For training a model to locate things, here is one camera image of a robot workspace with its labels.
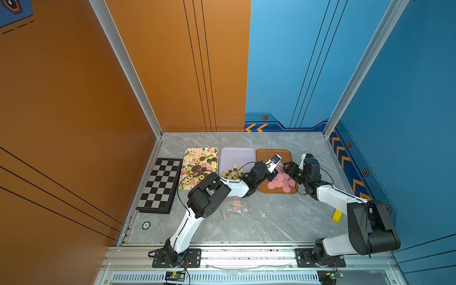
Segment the ziploc bag mixed cookies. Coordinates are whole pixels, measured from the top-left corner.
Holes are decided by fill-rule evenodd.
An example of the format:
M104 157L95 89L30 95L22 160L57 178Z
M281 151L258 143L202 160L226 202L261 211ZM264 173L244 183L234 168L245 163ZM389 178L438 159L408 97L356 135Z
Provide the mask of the ziploc bag mixed cookies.
M228 220L232 216L249 216L252 208L247 199L228 197L222 202L222 216Z

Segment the ziploc bag pink cookies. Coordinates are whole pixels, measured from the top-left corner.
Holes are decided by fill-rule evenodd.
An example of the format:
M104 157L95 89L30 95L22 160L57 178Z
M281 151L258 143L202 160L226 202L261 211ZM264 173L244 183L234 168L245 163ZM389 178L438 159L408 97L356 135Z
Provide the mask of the ziploc bag pink cookies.
M283 162L279 162L277 166L275 167L275 170L278 171L278 174L284 174L285 168Z

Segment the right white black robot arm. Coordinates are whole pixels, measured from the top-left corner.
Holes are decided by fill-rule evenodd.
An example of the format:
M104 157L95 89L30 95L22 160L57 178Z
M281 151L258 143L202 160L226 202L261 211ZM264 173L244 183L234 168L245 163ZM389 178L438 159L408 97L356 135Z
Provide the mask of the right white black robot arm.
M311 198L347 217L348 232L315 241L313 261L328 266L344 255L372 255L400 249L401 241L386 204L346 193L322 180L319 161L305 154L300 165L285 163L287 173Z

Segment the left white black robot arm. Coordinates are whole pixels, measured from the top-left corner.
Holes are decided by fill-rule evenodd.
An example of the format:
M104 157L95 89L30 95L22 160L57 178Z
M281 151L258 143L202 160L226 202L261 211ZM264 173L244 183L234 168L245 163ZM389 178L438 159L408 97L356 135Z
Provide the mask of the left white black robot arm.
M278 174L276 167L281 157L273 156L267 162L256 162L250 172L237 180L221 178L210 173L188 194L186 213L176 232L166 240L165 256L171 266L184 264L185 252L200 224L210 217L227 197L251 196L265 180L273 180Z

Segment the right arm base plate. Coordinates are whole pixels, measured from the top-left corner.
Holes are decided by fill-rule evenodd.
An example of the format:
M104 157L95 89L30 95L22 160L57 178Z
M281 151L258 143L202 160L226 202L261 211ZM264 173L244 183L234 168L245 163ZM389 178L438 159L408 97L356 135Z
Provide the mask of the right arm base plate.
M314 251L310 248L296 248L294 250L295 259L299 268L330 268L336 266L337 268L345 268L346 262L344 256L329 256L322 261L317 261L314 257Z

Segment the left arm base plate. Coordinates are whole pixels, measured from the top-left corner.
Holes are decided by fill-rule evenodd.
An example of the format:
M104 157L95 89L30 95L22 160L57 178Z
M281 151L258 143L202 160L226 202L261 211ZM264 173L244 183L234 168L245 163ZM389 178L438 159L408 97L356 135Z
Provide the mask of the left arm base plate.
M165 248L149 252L148 256L152 259L153 268L200 268L201 265L201 249L197 248L187 249L174 260L167 256Z

